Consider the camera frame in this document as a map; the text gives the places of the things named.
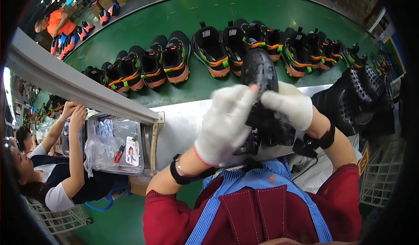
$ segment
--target red-handled scissors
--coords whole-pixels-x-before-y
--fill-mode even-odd
[[[118,163],[118,162],[119,162],[119,160],[120,160],[120,159],[121,159],[121,157],[122,157],[122,154],[123,154],[124,150],[125,150],[125,144],[122,144],[122,145],[119,147],[119,150],[117,151],[117,154],[116,154],[116,155],[115,155],[115,157],[113,158],[113,162],[114,162],[114,163]]]

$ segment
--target white work glove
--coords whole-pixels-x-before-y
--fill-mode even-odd
[[[212,105],[202,120],[194,149],[202,162],[221,166],[243,145],[251,128],[245,125],[258,87],[235,85],[212,92]]]
[[[275,111],[275,117],[290,124],[297,131],[306,131],[313,120],[311,98],[294,85],[278,81],[278,93],[266,91],[261,96],[265,108]]]

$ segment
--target metal tray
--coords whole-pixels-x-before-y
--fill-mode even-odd
[[[113,118],[115,116],[106,114],[106,113],[99,113],[96,115],[91,116],[87,119],[87,139],[90,135],[95,135],[96,130],[94,123],[97,120],[102,120],[106,118]],[[131,120],[123,120],[122,122],[125,123],[129,127],[129,129],[123,130],[122,132],[114,134],[115,136],[121,137],[126,143],[126,139],[128,136],[132,137],[133,133],[136,133],[138,135],[138,141],[139,144],[139,163],[138,166],[133,166],[131,164],[128,164],[125,161],[125,152],[127,149],[125,148],[121,159],[119,160],[119,163],[117,166],[109,167],[107,169],[101,169],[100,171],[107,172],[107,173],[114,173],[114,174],[122,174],[122,175],[129,175],[129,176],[138,176],[141,175],[144,172],[144,151],[143,151],[143,144],[142,144],[142,136],[141,136],[141,130],[140,130],[140,123],[136,121]]]
[[[70,146],[68,145],[68,140],[65,140],[68,138],[68,135],[65,135],[65,127],[66,124],[69,124],[71,120],[71,117],[69,117],[64,124],[64,127],[61,131],[61,138],[62,138],[62,154],[68,158],[70,158],[69,150]],[[81,137],[80,137],[80,147],[81,147],[81,153],[83,154],[83,160],[85,159],[86,155],[84,154],[84,143],[86,143],[86,121],[84,122],[83,126],[81,127]]]

